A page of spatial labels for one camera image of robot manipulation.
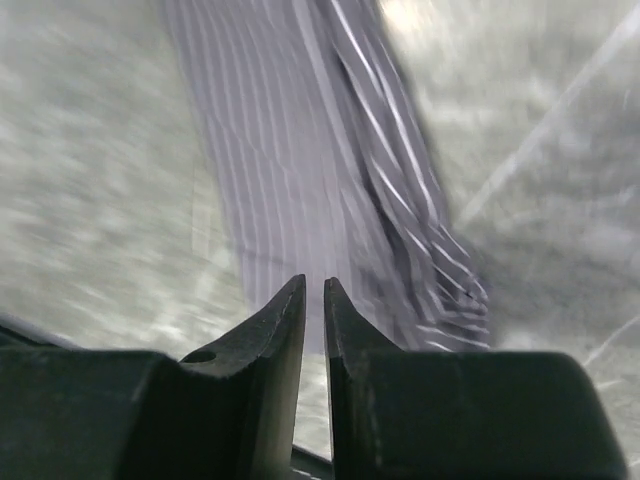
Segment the striped grey underwear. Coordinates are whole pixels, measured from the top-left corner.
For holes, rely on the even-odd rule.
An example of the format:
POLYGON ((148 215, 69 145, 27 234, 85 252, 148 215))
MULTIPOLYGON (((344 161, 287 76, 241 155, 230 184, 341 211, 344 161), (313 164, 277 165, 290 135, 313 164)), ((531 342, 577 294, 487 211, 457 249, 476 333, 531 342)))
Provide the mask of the striped grey underwear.
POLYGON ((490 346, 488 296, 452 233, 429 143, 373 1, 164 1, 240 278, 259 309, 307 278, 408 350, 490 346))

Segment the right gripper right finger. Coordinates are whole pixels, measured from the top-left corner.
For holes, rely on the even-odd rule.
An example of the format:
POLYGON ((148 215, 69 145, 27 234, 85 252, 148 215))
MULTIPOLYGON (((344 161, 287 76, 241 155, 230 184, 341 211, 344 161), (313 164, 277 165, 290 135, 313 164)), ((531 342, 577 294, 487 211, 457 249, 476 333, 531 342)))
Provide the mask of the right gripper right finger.
POLYGON ((338 479, 624 479, 593 383, 559 352, 407 352, 324 285, 338 479))

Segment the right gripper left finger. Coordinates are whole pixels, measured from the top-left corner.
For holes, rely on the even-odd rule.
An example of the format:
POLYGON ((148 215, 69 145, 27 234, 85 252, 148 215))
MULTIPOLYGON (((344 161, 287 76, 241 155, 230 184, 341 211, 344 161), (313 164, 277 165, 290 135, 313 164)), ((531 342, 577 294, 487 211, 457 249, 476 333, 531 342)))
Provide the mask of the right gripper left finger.
POLYGON ((306 314, 291 278, 181 360, 156 351, 1 351, 5 479, 284 479, 306 314))

